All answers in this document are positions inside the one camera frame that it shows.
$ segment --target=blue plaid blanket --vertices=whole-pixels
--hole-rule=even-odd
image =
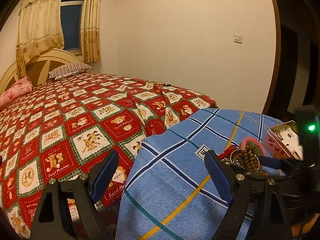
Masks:
[[[262,114],[208,108],[144,139],[125,185],[116,239],[210,240],[228,205],[199,149],[205,145],[221,154],[248,136],[262,141],[268,128],[278,123],[282,122]],[[249,208],[237,239],[245,239],[250,214]]]

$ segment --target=doorway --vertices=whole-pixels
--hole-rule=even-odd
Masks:
[[[317,26],[303,0],[276,0],[281,24],[279,72],[268,115],[284,122],[315,100],[319,67]]]

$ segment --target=pillow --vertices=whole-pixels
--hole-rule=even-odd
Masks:
[[[0,96],[0,111],[3,110],[6,106],[10,105],[16,98],[32,92],[32,88],[33,85],[29,81],[24,82],[23,84],[17,84],[9,88]]]
[[[72,71],[70,73],[63,74],[61,76],[57,76],[57,77],[54,78],[54,80],[61,80],[61,79],[64,79],[66,77],[72,77],[72,76],[75,76],[77,74],[85,73],[87,71],[88,71],[87,69],[81,69],[81,70]]]
[[[77,63],[69,63],[66,65],[62,65],[60,67],[55,68],[54,70],[49,72],[49,78],[55,78],[58,76],[62,76],[77,70],[83,70],[83,69],[92,69],[91,66],[82,63],[82,62],[77,62]]]
[[[17,82],[15,82],[12,86],[16,86],[16,85],[22,85],[22,84],[26,84],[26,83],[31,83],[31,80],[28,76],[25,76],[24,78],[19,79]]]

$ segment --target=light switch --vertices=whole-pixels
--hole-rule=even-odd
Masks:
[[[236,43],[242,43],[242,36],[234,34],[234,38]]]

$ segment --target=red quilted bedspread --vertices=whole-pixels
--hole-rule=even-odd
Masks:
[[[108,74],[39,85],[0,115],[0,206],[16,232],[28,238],[49,179],[75,179],[113,148],[119,166],[96,205],[108,207],[122,194],[141,140],[205,107],[216,102],[195,91]],[[78,219],[72,200],[69,206]]]

